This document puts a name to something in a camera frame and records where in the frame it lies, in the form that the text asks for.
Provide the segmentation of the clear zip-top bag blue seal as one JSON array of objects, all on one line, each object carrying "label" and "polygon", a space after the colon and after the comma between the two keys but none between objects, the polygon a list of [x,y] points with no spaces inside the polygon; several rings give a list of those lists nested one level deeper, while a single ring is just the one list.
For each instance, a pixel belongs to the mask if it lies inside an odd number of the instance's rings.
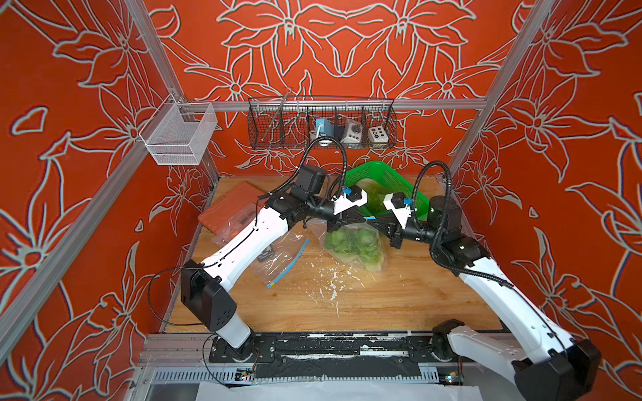
[{"label": "clear zip-top bag blue seal", "polygon": [[252,271],[267,288],[272,288],[292,270],[309,242],[305,235],[288,232],[266,247],[275,252],[274,258],[264,263],[260,263],[256,258],[251,264]]}]

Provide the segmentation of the chinese cabbage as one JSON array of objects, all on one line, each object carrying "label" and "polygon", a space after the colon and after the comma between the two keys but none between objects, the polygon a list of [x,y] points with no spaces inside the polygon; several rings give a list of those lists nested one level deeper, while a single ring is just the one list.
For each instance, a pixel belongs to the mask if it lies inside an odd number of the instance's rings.
[{"label": "chinese cabbage", "polygon": [[387,209],[384,206],[384,199],[387,195],[392,194],[393,190],[390,190],[379,184],[376,180],[371,180],[369,178],[359,180],[357,182],[357,186],[367,193],[368,201],[366,207],[371,215],[378,216],[387,212]]}]

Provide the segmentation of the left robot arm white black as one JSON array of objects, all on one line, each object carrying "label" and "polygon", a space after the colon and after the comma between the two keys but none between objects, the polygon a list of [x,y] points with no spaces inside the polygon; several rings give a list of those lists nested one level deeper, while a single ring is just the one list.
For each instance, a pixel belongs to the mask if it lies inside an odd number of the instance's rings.
[{"label": "left robot arm white black", "polygon": [[323,142],[330,142],[342,158],[339,178],[321,195],[327,172],[302,159],[296,172],[286,182],[258,200],[263,207],[234,239],[202,262],[190,260],[181,269],[180,300],[210,332],[222,339],[235,359],[245,360],[254,350],[255,333],[242,320],[230,294],[244,271],[270,247],[300,222],[319,218],[328,232],[342,226],[363,222],[359,208],[367,194],[357,185],[347,186],[346,149],[333,137],[312,140],[305,153]]}]

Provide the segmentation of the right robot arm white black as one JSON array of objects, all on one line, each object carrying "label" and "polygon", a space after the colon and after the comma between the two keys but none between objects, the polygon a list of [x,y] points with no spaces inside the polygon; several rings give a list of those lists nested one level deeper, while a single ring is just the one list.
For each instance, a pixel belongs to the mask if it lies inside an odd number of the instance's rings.
[{"label": "right robot arm white black", "polygon": [[[418,218],[419,181],[440,167],[444,195],[429,202],[426,220]],[[526,400],[577,400],[590,393],[602,360],[588,339],[578,340],[540,311],[503,273],[488,250],[461,232],[461,209],[451,198],[452,174],[441,161],[426,164],[409,196],[386,196],[386,214],[368,224],[400,248],[405,240],[429,245],[433,262],[459,277],[493,310],[518,342],[512,347],[451,319],[432,330],[437,359],[471,359],[516,386]]]}]

